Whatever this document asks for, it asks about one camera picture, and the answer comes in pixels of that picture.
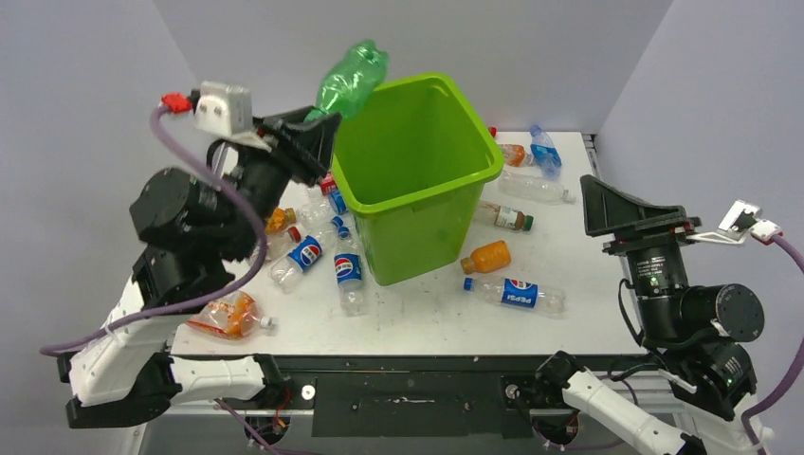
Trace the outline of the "clear bottle red cap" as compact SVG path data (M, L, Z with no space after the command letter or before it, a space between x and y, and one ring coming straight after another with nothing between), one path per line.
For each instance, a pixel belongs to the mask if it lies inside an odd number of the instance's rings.
M282 233L267 239L267 262L275 261L287 254L302 239L301 233L295 226L291 226Z

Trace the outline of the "small orange juice bottle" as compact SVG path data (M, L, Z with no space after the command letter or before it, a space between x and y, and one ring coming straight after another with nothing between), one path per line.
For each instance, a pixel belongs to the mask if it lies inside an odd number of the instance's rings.
M505 241L499 240L472 251L460 261L460 267L467 275L490 273L507 267L511 254Z

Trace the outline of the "brown coffee bottle green cap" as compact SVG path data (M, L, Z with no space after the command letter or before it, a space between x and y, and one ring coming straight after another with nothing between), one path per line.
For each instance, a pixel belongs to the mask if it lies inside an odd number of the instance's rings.
M478 203L472 221L485 226L521 232L529 232L534 226L534 217L532 215L487 201Z

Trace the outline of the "crushed orange bottle front left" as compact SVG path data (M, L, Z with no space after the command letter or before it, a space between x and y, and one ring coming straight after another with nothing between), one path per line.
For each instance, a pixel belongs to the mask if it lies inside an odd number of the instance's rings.
M278 322L266 315L248 293L235 291L207 303L186 325L195 331L224 340L242 340L263 331L273 333Z

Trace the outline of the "large clear white-cap bottle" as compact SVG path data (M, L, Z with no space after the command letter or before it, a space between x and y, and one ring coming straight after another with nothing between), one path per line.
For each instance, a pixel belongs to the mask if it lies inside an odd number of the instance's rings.
M576 197L562 184L532 175L502 171L499 176L501 192L548 205L574 204Z

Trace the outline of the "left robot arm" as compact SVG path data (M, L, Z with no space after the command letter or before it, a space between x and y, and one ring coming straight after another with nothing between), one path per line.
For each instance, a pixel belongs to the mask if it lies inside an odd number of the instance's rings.
M271 355L172 355L169 336L212 300L244 286L226 263L266 248L265 218L290 182L311 186L332 164L340 114L304 107L253 118L260 147L238 145L234 175L204 163L196 174L157 172L130 208L145 245L109 321L85 340L48 353L70 386L71 428L129 428L193 401L233 399L267 409L287 387Z

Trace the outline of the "green plastic bin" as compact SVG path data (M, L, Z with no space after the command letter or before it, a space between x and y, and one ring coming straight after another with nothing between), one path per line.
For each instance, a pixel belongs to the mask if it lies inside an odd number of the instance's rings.
M332 174L366 264L387 286L458 259L503 155L457 83L424 73L379 85L338 129Z

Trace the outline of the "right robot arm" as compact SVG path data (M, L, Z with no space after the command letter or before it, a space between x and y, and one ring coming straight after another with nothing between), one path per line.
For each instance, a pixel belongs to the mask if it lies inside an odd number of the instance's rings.
M765 453L771 432L752 412L757 378L745 350L764 328L757 295L688 281L681 249L702 236L684 208L652 205L592 175L579 183L587 235L608 236L604 252L627 263L638 316L630 334L695 429L658 420L562 351L536 371L539 399L590 416L641 454Z

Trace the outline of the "green plastic bottle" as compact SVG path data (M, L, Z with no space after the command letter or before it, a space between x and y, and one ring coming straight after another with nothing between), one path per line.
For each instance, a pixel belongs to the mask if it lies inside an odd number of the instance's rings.
M304 120L333 114L353 118L384 82L389 61L389 53L377 48L374 40L351 45L321 79L315 107Z

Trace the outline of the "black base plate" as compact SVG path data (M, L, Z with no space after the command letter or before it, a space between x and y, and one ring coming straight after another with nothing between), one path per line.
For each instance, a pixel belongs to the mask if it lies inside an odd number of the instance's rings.
M265 403L234 398L247 416L309 417L315 437L527 438L524 414L571 410L535 378L546 355L278 355L290 382Z

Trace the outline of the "clear bottle blue label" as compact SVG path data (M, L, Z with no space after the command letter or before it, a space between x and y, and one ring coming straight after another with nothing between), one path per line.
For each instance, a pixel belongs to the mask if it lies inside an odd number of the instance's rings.
M295 210L297 222L304 228L313 228L347 212L348 208L339 190L313 198L308 204Z

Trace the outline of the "Pepsi bottle upright centre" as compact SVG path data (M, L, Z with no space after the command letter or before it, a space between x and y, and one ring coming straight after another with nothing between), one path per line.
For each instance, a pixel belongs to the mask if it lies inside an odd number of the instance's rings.
M346 226L338 228L334 270L341 309L348 317L363 315L366 304L360 247Z

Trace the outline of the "red label bottle left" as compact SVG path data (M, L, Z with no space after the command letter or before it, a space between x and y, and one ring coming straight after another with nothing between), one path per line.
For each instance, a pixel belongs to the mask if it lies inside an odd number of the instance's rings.
M319 183L320 193L323 196L328 196L333 191L338 190L338 184L331 173L328 173L323 177L323 179Z

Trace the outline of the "Pepsi bottle right side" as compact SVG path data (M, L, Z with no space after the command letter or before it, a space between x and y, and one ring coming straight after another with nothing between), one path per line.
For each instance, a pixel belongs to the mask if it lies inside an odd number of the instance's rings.
M557 288L502 276L464 278L462 288L476 299L548 317L565 311L565 293Z

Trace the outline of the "blue crushed bottle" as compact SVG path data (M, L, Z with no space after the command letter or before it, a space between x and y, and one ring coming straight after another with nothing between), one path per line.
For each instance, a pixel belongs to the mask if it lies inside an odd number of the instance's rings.
M529 133L532 138L530 149L536 165L541 168L545 178L558 180L562 161L555 143L538 125L532 125Z

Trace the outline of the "orange label bottle back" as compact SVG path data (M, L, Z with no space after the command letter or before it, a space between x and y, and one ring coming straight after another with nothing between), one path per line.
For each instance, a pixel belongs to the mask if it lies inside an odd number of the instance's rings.
M499 144L499 148L508 166L520 168L530 167L535 164L535 159L531 152L519 144L504 143Z

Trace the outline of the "Pepsi bottle tilted left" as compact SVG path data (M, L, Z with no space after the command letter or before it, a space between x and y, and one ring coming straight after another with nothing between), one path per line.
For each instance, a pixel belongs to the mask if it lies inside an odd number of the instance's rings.
M290 293L317 260L332 251L338 230L343 227L343 219L338 215L313 227L297 246L271 266L270 279L284 293Z

